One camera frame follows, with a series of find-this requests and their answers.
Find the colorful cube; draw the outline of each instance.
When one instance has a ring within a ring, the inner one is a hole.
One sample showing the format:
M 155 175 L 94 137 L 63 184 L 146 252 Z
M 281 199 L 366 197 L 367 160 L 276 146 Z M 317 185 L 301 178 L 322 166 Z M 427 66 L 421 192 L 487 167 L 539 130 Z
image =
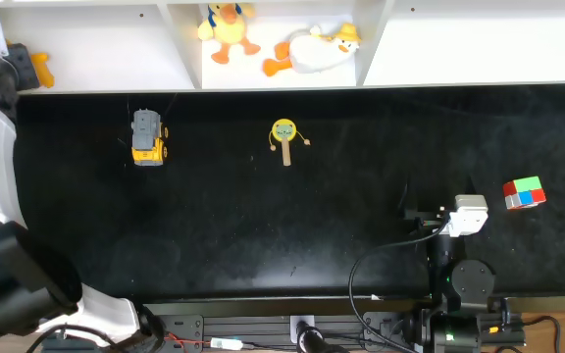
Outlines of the colorful cube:
M 537 176 L 509 181 L 502 185 L 502 191 L 507 210 L 535 207 L 546 201 L 546 195 Z

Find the toy truck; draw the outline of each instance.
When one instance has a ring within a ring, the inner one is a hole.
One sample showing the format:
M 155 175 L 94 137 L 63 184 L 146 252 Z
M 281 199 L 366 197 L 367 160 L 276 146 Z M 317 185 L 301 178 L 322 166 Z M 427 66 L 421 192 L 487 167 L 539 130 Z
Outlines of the toy truck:
M 167 159 L 164 139 L 169 130 L 161 123 L 161 116 L 150 110 L 134 112 L 132 122 L 132 157 L 138 166 L 162 166 Z

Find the white tape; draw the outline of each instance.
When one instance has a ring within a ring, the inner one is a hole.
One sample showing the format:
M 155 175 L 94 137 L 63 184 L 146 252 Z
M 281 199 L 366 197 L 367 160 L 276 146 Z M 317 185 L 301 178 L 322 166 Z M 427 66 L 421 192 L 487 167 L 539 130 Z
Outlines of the white tape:
M 227 338 L 211 338 L 211 348 L 228 349 L 228 350 L 241 350 L 243 342 L 238 339 Z

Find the black tabletop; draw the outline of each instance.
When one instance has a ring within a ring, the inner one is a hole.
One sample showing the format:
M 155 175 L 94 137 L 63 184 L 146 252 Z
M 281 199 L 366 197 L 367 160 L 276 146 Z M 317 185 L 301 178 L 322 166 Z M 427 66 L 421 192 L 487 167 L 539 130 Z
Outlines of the black tabletop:
M 137 167 L 134 111 L 160 113 L 169 160 Z M 268 132 L 292 119 L 292 165 Z M 466 238 L 499 295 L 565 294 L 565 85 L 261 93 L 25 96 L 15 150 L 29 229 L 107 294 L 340 295 L 364 251 L 410 238 L 420 207 L 469 180 L 489 219 Z M 509 212 L 502 184 L 538 176 L 547 201 Z M 428 293 L 424 246 L 368 259 L 359 293 Z

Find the duck's beak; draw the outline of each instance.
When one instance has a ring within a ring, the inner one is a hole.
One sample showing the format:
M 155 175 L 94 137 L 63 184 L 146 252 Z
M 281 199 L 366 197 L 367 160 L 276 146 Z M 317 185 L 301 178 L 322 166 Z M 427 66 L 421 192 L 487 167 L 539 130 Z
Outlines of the duck's beak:
M 222 15 L 222 19 L 229 25 L 232 25 L 236 22 L 236 9 L 234 4 L 228 4 L 222 8 L 220 11 L 220 15 Z

